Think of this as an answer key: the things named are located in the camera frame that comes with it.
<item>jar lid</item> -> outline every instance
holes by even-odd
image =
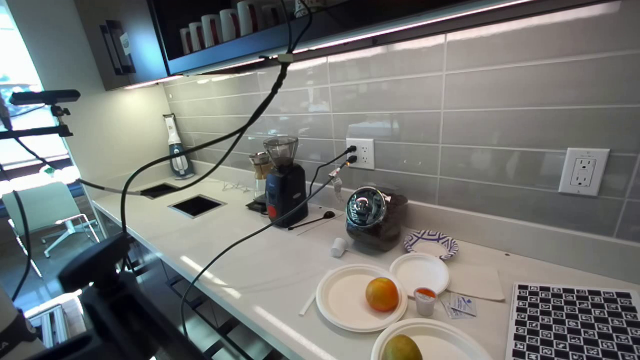
[[[356,190],[347,202],[347,218],[356,226],[373,226],[381,221],[386,212],[385,195],[370,186]]]

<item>checkerboard calibration board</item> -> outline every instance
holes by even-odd
[[[631,290],[516,283],[507,360],[640,360]]]

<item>window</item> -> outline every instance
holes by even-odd
[[[40,91],[42,86],[27,48],[22,41],[13,19],[6,6],[0,0],[0,95],[12,116],[14,130],[34,127],[54,126],[57,120],[51,115],[49,107],[33,111],[13,118],[14,115],[28,111],[39,105],[14,106],[9,97],[14,92]],[[22,141],[38,155],[56,160],[68,158],[67,147],[58,135],[28,136]],[[23,167],[38,163],[32,155],[25,151],[15,140],[0,140],[0,163],[6,169]]]

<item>orange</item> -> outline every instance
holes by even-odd
[[[365,296],[369,306],[381,312],[394,310],[400,301],[396,284],[386,277],[377,277],[369,282]]]

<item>mug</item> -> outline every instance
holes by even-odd
[[[204,15],[200,20],[202,20],[202,32],[204,33],[204,46],[210,47],[222,43],[220,15]]]
[[[285,13],[279,4],[264,5],[262,7],[262,16],[267,28],[284,23]]]
[[[191,33],[191,46],[194,51],[204,49],[204,36],[202,34],[202,23],[192,22],[189,24],[189,32]]]
[[[240,19],[240,35],[242,36],[264,29],[264,19],[259,1],[244,0],[239,2],[238,18]]]
[[[296,17],[302,17],[308,14],[307,8],[302,4],[303,1],[312,12],[326,8],[326,0],[296,0]]]
[[[236,9],[224,9],[220,12],[220,26],[222,27],[222,41],[229,41],[240,37],[240,20]]]
[[[191,32],[189,28],[180,29],[180,40],[182,41],[182,52],[185,55],[193,52],[193,46],[191,45]]]

